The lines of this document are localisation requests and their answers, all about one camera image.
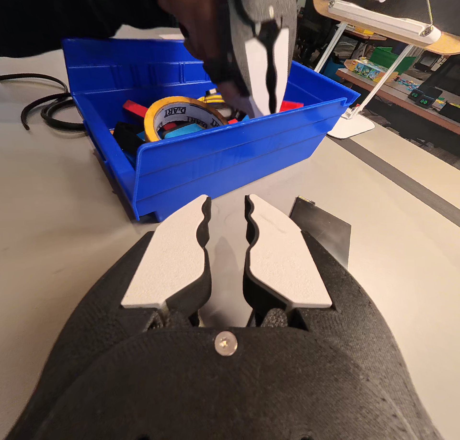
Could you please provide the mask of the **blue plastic bin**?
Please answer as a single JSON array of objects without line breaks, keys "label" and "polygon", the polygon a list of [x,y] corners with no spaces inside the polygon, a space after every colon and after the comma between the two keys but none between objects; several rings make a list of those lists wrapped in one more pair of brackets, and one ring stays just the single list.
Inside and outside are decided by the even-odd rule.
[{"label": "blue plastic bin", "polygon": [[110,130],[131,122],[122,105],[149,107],[212,88],[179,40],[65,39],[72,97],[107,172],[136,219],[169,217],[199,195],[216,198],[309,158],[359,93],[293,62],[285,99],[300,109],[142,145],[134,167]]}]

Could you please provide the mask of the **black card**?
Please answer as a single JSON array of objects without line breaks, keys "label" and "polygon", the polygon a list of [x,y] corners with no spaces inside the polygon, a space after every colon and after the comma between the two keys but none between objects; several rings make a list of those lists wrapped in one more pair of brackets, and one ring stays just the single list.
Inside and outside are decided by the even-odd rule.
[{"label": "black card", "polygon": [[349,267],[352,226],[326,212],[302,196],[297,196],[290,219],[303,231],[314,237],[345,269]]}]

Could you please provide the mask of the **yellow tape roll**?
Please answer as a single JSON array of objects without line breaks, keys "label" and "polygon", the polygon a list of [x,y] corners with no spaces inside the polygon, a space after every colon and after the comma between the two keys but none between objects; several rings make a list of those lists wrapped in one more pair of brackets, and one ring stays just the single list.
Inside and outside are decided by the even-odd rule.
[{"label": "yellow tape roll", "polygon": [[160,130],[167,124],[184,122],[209,129],[228,125],[228,121],[210,105],[189,97],[170,96],[157,100],[146,111],[144,133],[146,142],[162,139]]}]

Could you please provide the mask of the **colourful toy box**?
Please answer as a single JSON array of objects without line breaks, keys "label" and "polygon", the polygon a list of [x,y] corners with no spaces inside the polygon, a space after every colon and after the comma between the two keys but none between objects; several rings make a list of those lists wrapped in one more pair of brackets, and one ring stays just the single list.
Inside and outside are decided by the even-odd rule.
[{"label": "colourful toy box", "polygon": [[388,72],[388,68],[373,63],[366,58],[347,59],[343,64],[346,69],[375,83],[379,82]]}]

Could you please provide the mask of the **white desk lamp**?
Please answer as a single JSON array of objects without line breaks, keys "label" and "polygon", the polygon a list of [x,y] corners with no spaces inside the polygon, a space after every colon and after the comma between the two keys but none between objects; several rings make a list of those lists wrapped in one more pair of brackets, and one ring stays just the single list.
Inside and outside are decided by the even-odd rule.
[{"label": "white desk lamp", "polygon": [[[383,3],[386,0],[374,0]],[[357,6],[348,0],[313,0],[316,11],[333,19],[341,19],[335,34],[328,44],[325,52],[315,66],[315,72],[319,73],[330,56],[333,48],[338,43],[349,23],[365,26],[367,29],[375,29],[375,32],[384,36],[399,38],[407,45],[395,62],[389,67],[382,78],[377,82],[369,95],[365,98],[362,105],[348,108],[340,119],[336,122],[333,129],[328,132],[328,136],[334,139],[348,139],[355,135],[365,133],[374,129],[374,123],[361,115],[361,111],[377,94],[380,88],[392,75],[404,57],[413,49],[415,44],[422,47],[436,43],[441,38],[441,31],[434,27],[430,1],[426,0],[429,22],[422,23],[409,18],[391,17],[379,12],[369,11]]]}]

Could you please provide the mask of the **light blue block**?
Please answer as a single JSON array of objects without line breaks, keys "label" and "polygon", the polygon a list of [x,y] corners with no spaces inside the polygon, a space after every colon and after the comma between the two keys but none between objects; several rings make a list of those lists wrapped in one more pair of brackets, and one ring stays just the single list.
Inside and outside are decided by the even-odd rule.
[{"label": "light blue block", "polygon": [[170,130],[165,131],[164,139],[176,138],[190,133],[196,133],[204,130],[202,126],[197,123],[186,123],[180,126],[176,126]]}]

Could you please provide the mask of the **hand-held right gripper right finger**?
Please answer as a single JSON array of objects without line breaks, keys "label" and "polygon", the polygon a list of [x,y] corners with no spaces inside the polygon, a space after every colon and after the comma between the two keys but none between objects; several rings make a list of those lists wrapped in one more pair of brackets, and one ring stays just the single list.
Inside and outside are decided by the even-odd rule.
[{"label": "hand-held right gripper right finger", "polygon": [[332,299],[297,224],[255,194],[245,196],[245,219],[243,295],[254,312],[330,309]]}]

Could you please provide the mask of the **red flat block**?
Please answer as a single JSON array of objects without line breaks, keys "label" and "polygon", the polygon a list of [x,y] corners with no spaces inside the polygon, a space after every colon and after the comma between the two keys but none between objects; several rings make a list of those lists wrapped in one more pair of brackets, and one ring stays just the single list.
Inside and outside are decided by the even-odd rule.
[{"label": "red flat block", "polygon": [[146,108],[145,106],[135,103],[134,101],[129,99],[123,104],[122,107],[130,115],[139,117],[141,119],[145,118],[148,111],[148,108]]}]

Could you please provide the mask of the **person's left forearm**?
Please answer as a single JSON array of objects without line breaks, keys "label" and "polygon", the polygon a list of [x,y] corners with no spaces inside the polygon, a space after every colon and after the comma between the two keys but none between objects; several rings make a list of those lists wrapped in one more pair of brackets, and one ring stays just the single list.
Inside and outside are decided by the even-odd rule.
[{"label": "person's left forearm", "polygon": [[0,56],[39,55],[65,38],[111,38],[124,24],[153,29],[175,19],[157,0],[0,0]]}]

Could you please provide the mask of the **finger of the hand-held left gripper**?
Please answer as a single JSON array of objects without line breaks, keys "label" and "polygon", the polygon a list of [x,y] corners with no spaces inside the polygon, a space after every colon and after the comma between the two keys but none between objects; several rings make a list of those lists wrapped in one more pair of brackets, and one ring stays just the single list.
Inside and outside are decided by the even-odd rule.
[{"label": "finger of the hand-held left gripper", "polygon": [[289,29],[270,27],[270,113],[280,112],[288,81],[289,65]]},{"label": "finger of the hand-held left gripper", "polygon": [[241,110],[249,118],[270,115],[270,96],[266,84],[268,69],[267,50],[260,40],[253,37],[244,45],[248,64],[250,94],[244,96],[233,82],[225,83],[224,98],[233,108]]}]

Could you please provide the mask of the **person's left hand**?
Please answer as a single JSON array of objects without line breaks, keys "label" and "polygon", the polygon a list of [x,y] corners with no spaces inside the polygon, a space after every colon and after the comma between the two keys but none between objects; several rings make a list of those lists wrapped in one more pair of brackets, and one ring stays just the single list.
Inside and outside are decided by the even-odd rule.
[{"label": "person's left hand", "polygon": [[211,81],[220,85],[232,80],[224,63],[219,35],[218,0],[157,0],[162,10],[179,23],[189,53],[203,62]]}]

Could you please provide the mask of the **background work table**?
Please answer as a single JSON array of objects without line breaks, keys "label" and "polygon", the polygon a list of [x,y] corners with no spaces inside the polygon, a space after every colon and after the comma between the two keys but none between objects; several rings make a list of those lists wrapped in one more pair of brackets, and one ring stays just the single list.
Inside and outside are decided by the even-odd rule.
[{"label": "background work table", "polygon": [[[353,85],[365,89],[368,92],[371,92],[376,83],[371,80],[366,79],[352,71],[349,71],[346,68],[340,68],[336,71],[336,75],[351,82]],[[443,127],[457,135],[460,134],[460,124],[456,121],[453,121],[445,116],[442,116],[431,109],[423,109],[418,107],[415,103],[411,102],[408,98],[407,91],[401,91],[396,88],[396,82],[391,82],[390,84],[382,85],[379,90],[376,92],[374,97],[378,96],[384,100],[387,100],[393,104],[398,105],[399,107],[410,111],[411,113],[421,117],[427,121],[430,121],[440,127]]]}]

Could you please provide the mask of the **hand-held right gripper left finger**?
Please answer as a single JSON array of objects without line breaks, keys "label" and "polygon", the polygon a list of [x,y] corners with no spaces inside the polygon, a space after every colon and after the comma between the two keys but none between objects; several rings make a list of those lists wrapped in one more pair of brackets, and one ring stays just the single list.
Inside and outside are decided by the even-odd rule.
[{"label": "hand-held right gripper left finger", "polygon": [[121,300],[123,308],[156,308],[192,316],[211,295],[211,198],[200,195],[154,231]]}]

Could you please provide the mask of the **green bin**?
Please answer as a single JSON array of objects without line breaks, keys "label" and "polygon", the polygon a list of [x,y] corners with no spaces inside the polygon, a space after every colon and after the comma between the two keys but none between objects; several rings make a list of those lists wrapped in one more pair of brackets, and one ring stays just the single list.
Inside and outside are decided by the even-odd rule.
[{"label": "green bin", "polygon": [[[392,47],[379,46],[374,49],[373,53],[368,59],[374,64],[389,69],[398,57],[399,55],[392,52]],[[416,58],[417,57],[415,56],[404,57],[394,71],[396,71],[398,75],[402,75],[411,67]]]}]

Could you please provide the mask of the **yellow black striped item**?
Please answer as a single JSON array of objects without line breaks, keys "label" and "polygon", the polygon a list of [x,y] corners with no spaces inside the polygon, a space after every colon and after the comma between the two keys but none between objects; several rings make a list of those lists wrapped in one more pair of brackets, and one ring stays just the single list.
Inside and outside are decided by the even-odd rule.
[{"label": "yellow black striped item", "polygon": [[206,91],[204,96],[198,98],[197,100],[209,106],[212,105],[212,106],[222,107],[226,104],[221,93],[218,92],[216,88]]}]

